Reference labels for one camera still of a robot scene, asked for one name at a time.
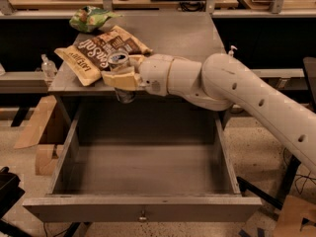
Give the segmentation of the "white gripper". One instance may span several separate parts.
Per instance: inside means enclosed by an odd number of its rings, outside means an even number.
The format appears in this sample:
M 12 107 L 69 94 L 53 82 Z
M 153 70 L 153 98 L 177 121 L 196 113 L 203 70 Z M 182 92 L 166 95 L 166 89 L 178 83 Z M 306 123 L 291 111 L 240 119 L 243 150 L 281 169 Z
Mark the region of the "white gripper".
M 135 91 L 141 87 L 151 95 L 166 96 L 168 94 L 168 74 L 173 56 L 154 54 L 145 59 L 142 54 L 129 57 L 129 67 L 103 71 L 104 83 L 117 89 Z

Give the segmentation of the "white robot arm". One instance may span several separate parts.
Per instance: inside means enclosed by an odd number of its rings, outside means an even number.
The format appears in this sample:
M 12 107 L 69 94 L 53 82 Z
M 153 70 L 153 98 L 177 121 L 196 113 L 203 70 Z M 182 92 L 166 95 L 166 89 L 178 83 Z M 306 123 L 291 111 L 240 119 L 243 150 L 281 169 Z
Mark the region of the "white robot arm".
M 316 174 L 316 114 L 265 83 L 229 54 L 213 54 L 203 63 L 155 54 L 134 66 L 104 71 L 102 77 L 117 89 L 175 95 L 212 111 L 236 104 Z

